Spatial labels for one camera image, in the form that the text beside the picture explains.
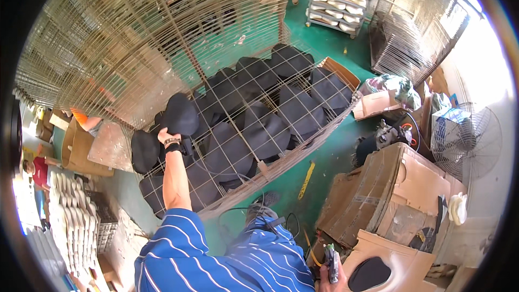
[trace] handheld tool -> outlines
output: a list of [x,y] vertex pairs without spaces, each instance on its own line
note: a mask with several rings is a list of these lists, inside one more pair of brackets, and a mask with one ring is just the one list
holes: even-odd
[[332,244],[324,246],[325,262],[328,265],[328,280],[331,284],[339,282],[339,256]]

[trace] green floor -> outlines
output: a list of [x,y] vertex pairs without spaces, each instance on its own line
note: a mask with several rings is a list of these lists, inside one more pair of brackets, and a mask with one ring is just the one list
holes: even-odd
[[[367,38],[367,25],[364,25],[360,35],[351,40],[347,34],[320,26],[305,26],[305,10],[308,0],[300,0],[299,5],[291,2],[287,7],[285,22],[292,35],[300,38],[322,56],[332,57],[348,68],[361,81],[373,77],[370,72],[370,46]],[[281,193],[281,201],[273,207],[279,216],[287,217],[290,212],[295,213],[301,224],[301,231],[306,229],[309,236],[313,236],[315,222],[321,211],[321,207],[328,195],[328,190],[333,177],[340,172],[349,172],[352,169],[351,155],[354,152],[354,143],[359,136],[365,136],[374,127],[376,121],[357,123],[352,115],[349,115],[339,127],[330,135],[326,142],[311,153],[308,158],[299,162],[285,174],[269,183],[264,191],[276,190]],[[305,180],[310,161],[315,162],[305,195],[301,200],[297,199],[301,186]],[[255,197],[251,197],[236,207],[247,207]],[[210,219],[204,222],[205,235],[212,255],[222,255],[225,252],[225,241],[235,237],[243,229],[245,221],[244,212],[241,210],[230,211],[221,218],[221,226],[218,219]],[[289,229],[295,234],[296,226],[290,225]],[[296,237],[296,241],[304,249],[306,242],[304,234]]]

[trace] fan guard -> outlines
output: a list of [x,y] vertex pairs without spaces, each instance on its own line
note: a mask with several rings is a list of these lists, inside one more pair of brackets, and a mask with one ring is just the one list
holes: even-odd
[[501,126],[488,107],[467,102],[433,120],[431,152],[436,165],[460,181],[464,173],[479,178],[494,168],[502,144]]

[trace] blue striped shirt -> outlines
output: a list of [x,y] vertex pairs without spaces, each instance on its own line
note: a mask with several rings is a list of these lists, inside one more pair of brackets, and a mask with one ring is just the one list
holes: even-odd
[[[265,217],[270,222],[273,218]],[[192,211],[167,210],[135,261],[135,286],[145,291],[314,291],[301,247],[281,225],[254,229],[256,218],[225,256],[208,256],[204,226]]]

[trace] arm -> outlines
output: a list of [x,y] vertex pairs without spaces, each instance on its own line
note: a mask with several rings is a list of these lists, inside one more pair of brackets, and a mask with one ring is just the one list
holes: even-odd
[[98,118],[98,117],[88,117],[84,114],[79,113],[78,111],[76,111],[75,109],[72,109],[72,108],[71,108],[71,111],[72,111],[72,114],[74,115],[74,117],[76,118],[77,123],[79,123],[81,125],[81,127],[83,128],[83,130],[85,130],[85,131],[90,130],[91,128],[96,126],[101,120],[103,120],[102,118]]
[[[159,141],[164,144],[169,138],[180,139],[180,134],[171,135],[167,133],[168,128],[160,130]],[[180,151],[168,152],[165,155],[164,183],[162,187],[162,197],[167,210],[171,208],[184,208],[191,210],[191,198],[189,197],[189,185],[187,174],[184,167],[184,160]]]

